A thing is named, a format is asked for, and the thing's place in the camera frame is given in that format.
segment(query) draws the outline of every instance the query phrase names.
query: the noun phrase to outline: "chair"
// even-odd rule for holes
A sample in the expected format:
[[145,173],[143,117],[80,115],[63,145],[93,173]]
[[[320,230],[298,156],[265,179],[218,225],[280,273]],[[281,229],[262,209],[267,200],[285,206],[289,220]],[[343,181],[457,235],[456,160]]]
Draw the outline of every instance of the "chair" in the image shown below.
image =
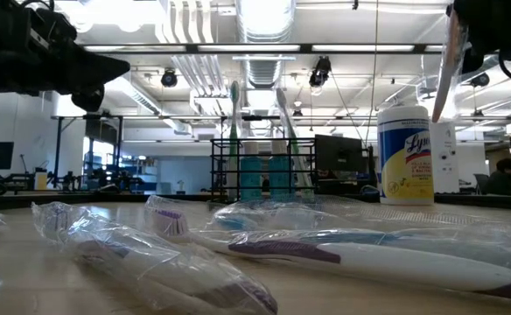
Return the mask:
[[486,188],[487,183],[489,182],[489,176],[486,174],[473,174],[475,176],[475,179],[477,180],[477,194],[485,195],[487,194]]

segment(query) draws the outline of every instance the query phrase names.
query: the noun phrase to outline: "lysol wipes canister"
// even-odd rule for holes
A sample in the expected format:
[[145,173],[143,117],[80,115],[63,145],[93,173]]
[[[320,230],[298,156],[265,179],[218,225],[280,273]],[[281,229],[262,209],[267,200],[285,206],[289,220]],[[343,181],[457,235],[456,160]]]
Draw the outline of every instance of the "lysol wipes canister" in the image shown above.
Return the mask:
[[429,113],[422,106],[401,106],[378,115],[381,203],[431,205],[431,135]]

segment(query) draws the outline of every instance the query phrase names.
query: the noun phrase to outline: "desk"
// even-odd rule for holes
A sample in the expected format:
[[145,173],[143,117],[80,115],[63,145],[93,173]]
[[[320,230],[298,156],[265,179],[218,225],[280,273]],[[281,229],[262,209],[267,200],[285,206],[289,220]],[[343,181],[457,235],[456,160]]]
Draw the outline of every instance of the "desk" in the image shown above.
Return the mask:
[[[140,203],[86,205],[110,219],[134,225]],[[510,210],[437,205],[412,211],[503,215]],[[198,217],[205,205],[192,209]],[[182,315],[152,312],[102,273],[82,266],[48,246],[35,231],[30,209],[3,212],[9,230],[0,234],[0,315]],[[378,283],[325,272],[227,258],[269,287],[280,315],[347,314],[507,314],[511,301],[444,290]]]

